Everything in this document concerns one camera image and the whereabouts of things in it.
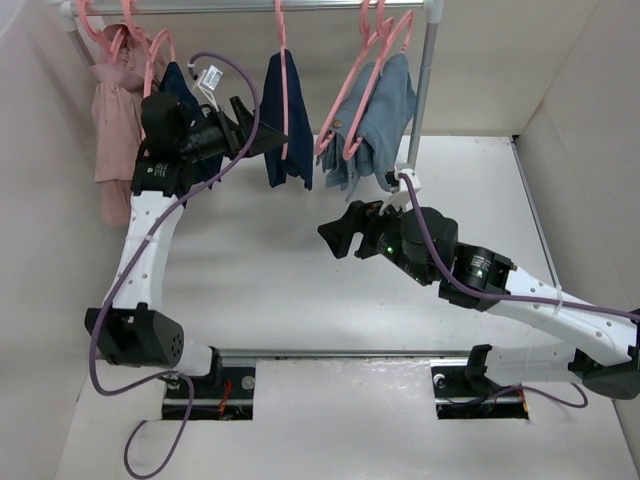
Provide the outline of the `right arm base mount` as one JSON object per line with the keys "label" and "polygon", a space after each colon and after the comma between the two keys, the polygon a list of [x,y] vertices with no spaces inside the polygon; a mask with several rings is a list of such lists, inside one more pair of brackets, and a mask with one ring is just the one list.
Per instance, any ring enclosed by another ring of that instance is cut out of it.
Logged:
{"label": "right arm base mount", "polygon": [[484,377],[466,374],[466,362],[441,359],[431,364],[436,416],[439,420],[528,420],[524,394],[513,391],[491,398],[503,390]]}

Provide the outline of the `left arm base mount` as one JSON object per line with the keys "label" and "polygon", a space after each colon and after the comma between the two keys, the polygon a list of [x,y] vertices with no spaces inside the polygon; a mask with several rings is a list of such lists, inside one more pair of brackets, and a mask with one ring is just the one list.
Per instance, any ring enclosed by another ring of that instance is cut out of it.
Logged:
{"label": "left arm base mount", "polygon": [[[224,358],[218,380],[193,377],[190,420],[248,421],[253,418],[256,361]],[[189,390],[182,378],[167,382],[161,406],[162,420],[180,420],[186,413]]]}

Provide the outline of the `pink hanger light jeans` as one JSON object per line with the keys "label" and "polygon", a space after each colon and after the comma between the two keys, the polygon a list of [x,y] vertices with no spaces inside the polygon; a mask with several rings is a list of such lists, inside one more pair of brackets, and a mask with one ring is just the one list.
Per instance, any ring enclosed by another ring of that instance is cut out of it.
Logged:
{"label": "pink hanger light jeans", "polygon": [[379,86],[382,85],[382,81],[385,80],[387,76],[388,68],[386,65],[388,60],[390,58],[394,59],[394,56],[390,57],[394,43],[401,34],[404,34],[399,53],[405,55],[411,40],[414,20],[413,12],[408,11],[398,21],[395,21],[393,17],[386,17],[385,6],[385,1],[378,1],[376,3],[375,32],[365,41],[363,54],[359,57],[359,59],[362,60],[364,55],[371,50],[376,42],[381,43],[380,52],[375,59],[373,70],[364,88],[354,119],[345,139],[343,148],[343,158],[345,160],[350,160],[363,142],[364,137],[360,133],[360,124],[364,119],[366,110],[375,98],[376,91],[379,90]]}
{"label": "pink hanger light jeans", "polygon": [[334,122],[335,115],[338,113],[339,107],[349,93],[361,64],[369,54],[375,42],[381,38],[378,31],[372,31],[373,27],[369,23],[370,3],[370,0],[363,0],[360,4],[359,33],[362,37],[362,46],[316,138],[314,145],[314,154],[316,156],[319,156],[327,148],[335,136],[335,133],[330,130],[330,127]]}

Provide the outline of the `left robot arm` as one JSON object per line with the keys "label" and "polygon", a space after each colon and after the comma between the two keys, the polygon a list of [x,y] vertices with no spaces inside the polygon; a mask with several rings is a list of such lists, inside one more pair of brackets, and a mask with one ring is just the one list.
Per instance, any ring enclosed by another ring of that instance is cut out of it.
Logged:
{"label": "left robot arm", "polygon": [[212,156],[242,159],[286,141],[265,125],[240,98],[234,117],[201,107],[195,117],[168,92],[142,102],[146,136],[134,165],[131,213],[120,263],[101,308],[90,308],[85,327],[95,352],[111,365],[164,368],[189,376],[204,397],[223,387],[218,351],[189,339],[183,327],[163,314],[163,280],[171,241],[187,197],[198,186],[197,164]]}

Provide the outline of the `white clothes rack frame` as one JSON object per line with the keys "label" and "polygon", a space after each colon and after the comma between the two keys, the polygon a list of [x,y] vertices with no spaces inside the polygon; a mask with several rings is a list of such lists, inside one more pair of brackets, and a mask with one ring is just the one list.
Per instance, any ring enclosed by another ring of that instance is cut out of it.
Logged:
{"label": "white clothes rack frame", "polygon": [[[273,1],[136,1],[132,7],[124,5],[121,1],[94,1],[88,7],[80,7],[74,1],[51,1],[49,4],[57,12],[63,29],[69,33],[74,45],[88,62],[92,62],[93,57],[89,53],[86,43],[81,38],[78,32],[78,24],[76,23],[76,20],[81,16],[117,16],[124,12],[129,12],[133,16],[253,13],[273,11],[275,9],[275,3]],[[414,166],[417,162],[418,149],[420,146],[422,121],[424,120],[434,49],[444,3],[442,1],[390,1],[388,5],[393,8],[420,8],[426,15],[426,27],[417,84],[418,104],[414,110],[414,122],[411,129],[408,151],[408,163]]]}

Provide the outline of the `dark blue denim trousers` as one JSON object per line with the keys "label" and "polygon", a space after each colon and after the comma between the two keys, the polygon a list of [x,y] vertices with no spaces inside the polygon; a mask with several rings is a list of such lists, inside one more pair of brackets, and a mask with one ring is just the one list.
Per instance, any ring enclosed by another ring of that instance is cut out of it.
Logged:
{"label": "dark blue denim trousers", "polygon": [[[264,154],[268,182],[272,188],[282,185],[288,177],[300,178],[304,188],[313,187],[314,136],[305,106],[300,78],[289,50],[284,51],[288,92],[289,128],[286,136],[287,157],[282,159],[282,147]],[[281,55],[271,56],[263,84],[260,118],[267,126],[284,132],[284,107]]]}

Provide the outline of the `pink hanger with dress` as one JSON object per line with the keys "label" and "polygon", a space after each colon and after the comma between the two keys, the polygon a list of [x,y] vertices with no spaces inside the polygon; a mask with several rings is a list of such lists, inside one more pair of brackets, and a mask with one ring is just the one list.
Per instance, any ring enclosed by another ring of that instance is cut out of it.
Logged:
{"label": "pink hanger with dress", "polygon": [[128,35],[128,27],[123,23],[115,23],[102,30],[95,29],[91,26],[88,20],[88,4],[88,0],[75,0],[80,24],[84,28],[88,37],[101,47],[107,63],[109,65],[115,65],[117,63],[121,47]]}

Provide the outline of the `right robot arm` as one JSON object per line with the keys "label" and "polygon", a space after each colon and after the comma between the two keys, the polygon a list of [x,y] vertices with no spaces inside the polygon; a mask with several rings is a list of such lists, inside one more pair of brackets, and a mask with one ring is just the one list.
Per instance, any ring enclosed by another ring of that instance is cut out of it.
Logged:
{"label": "right robot arm", "polygon": [[357,258],[382,255],[420,285],[438,283],[439,298],[452,305],[517,320],[555,339],[533,347],[476,345],[455,386],[488,397],[522,382],[579,382],[612,399],[638,397],[638,322],[590,312],[571,295],[562,305],[547,304],[554,288],[503,255],[460,242],[457,222],[437,210],[415,214],[355,201],[318,233],[336,258],[346,257],[360,234]]}

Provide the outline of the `dark denim garment on hanger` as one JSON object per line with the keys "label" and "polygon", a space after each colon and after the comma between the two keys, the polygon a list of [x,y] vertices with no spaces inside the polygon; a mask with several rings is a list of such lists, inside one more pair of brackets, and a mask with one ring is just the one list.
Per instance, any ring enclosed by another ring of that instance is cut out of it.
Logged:
{"label": "dark denim garment on hanger", "polygon": [[[182,70],[176,62],[169,62],[161,80],[159,90],[174,94],[184,109],[188,111],[191,122],[200,122],[206,117],[196,97],[187,86]],[[209,156],[195,162],[198,183],[204,183],[218,175],[223,162],[223,155]]]}

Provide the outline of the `light blue jeans right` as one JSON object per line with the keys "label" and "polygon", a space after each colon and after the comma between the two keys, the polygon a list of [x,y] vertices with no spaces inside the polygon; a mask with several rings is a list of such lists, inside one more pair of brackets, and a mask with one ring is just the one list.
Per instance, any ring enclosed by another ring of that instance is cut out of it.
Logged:
{"label": "light blue jeans right", "polygon": [[394,169],[402,137],[416,105],[407,56],[400,53],[393,56],[386,65],[387,76],[360,124],[363,140],[374,148],[383,167],[378,176],[373,176],[384,191],[390,190],[386,173]]}

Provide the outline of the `pink pleated dress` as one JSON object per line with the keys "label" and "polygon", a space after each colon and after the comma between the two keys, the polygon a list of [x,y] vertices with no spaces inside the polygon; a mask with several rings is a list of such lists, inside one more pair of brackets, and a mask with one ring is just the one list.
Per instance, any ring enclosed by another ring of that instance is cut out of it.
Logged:
{"label": "pink pleated dress", "polygon": [[128,32],[115,65],[104,53],[90,68],[97,86],[92,104],[96,134],[94,181],[101,188],[101,213],[109,226],[129,224],[131,181],[141,142],[141,101],[146,57]]}

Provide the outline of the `light blue jeans left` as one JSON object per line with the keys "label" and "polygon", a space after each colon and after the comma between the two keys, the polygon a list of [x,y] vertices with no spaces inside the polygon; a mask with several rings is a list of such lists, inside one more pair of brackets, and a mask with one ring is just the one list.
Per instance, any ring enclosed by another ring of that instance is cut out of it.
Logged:
{"label": "light blue jeans left", "polygon": [[316,164],[326,174],[325,187],[339,188],[346,193],[346,202],[350,202],[361,177],[379,175],[383,170],[376,158],[374,148],[363,140],[350,160],[344,158],[344,147],[347,135],[354,123],[356,112],[365,92],[369,78],[374,70],[374,63],[367,63],[358,73],[351,90],[341,102],[334,121],[339,126],[331,126],[330,133],[335,136],[329,141],[326,149],[317,156]]}

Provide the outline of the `pink hanger right light jeans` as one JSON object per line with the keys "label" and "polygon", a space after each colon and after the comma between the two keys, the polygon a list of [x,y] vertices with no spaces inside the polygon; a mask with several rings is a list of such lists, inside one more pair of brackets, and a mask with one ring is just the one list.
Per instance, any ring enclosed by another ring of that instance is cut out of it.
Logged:
{"label": "pink hanger right light jeans", "polygon": [[404,34],[399,53],[405,55],[411,40],[414,20],[413,12],[408,11],[398,21],[395,21],[393,17],[386,17],[385,6],[385,1],[378,1],[376,3],[375,32],[365,41],[363,54],[359,57],[359,59],[362,60],[364,55],[371,50],[376,42],[381,43],[380,52],[375,59],[373,70],[364,88],[354,119],[345,139],[343,148],[343,158],[345,160],[350,160],[363,142],[364,137],[360,133],[360,124],[364,119],[366,110],[375,98],[376,91],[379,90],[379,86],[382,85],[382,81],[385,80],[387,76],[388,68],[386,65],[388,60],[390,58],[394,59],[394,56],[390,57],[394,43],[401,34]]}

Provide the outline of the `pink hanger left light jeans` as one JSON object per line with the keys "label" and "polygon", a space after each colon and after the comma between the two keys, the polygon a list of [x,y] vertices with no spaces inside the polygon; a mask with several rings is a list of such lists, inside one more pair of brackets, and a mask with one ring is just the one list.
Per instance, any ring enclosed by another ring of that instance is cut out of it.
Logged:
{"label": "pink hanger left light jeans", "polygon": [[316,156],[319,156],[327,148],[335,136],[335,133],[330,130],[330,127],[334,122],[335,115],[338,113],[339,107],[349,93],[361,64],[369,54],[375,42],[381,38],[378,31],[372,31],[373,27],[369,23],[370,3],[370,0],[363,0],[360,4],[359,33],[362,37],[362,46],[316,138],[314,145],[314,154]]}

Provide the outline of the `light blue jeans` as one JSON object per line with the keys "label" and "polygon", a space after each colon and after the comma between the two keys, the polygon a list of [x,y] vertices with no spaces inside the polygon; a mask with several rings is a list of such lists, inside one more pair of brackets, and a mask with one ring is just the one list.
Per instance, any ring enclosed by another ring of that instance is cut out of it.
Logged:
{"label": "light blue jeans", "polygon": [[386,65],[387,76],[360,124],[363,140],[374,148],[383,167],[378,176],[373,176],[384,191],[390,190],[386,173],[394,169],[402,137],[416,105],[407,56],[400,53],[393,56]]}
{"label": "light blue jeans", "polygon": [[334,121],[339,126],[331,126],[330,133],[335,136],[329,141],[326,149],[317,156],[316,164],[326,174],[325,187],[339,188],[346,193],[346,202],[350,202],[361,177],[379,175],[383,170],[376,158],[374,148],[363,140],[350,160],[344,158],[344,147],[347,135],[354,123],[356,112],[365,92],[369,78],[374,70],[374,63],[367,63],[358,73],[351,90],[341,102]]}

